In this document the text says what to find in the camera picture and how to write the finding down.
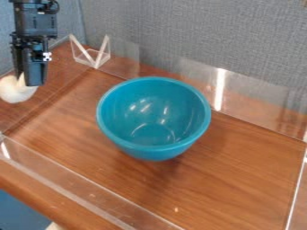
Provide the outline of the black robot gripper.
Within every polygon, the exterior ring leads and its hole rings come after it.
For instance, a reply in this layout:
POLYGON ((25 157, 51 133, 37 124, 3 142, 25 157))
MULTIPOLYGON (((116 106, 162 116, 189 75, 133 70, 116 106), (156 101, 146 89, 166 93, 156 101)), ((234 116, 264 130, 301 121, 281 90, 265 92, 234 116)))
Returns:
POLYGON ((11 57, 15 76, 23 72, 25 85, 41 86, 51 53, 47 40, 57 38, 55 0, 7 0, 13 5, 11 57))

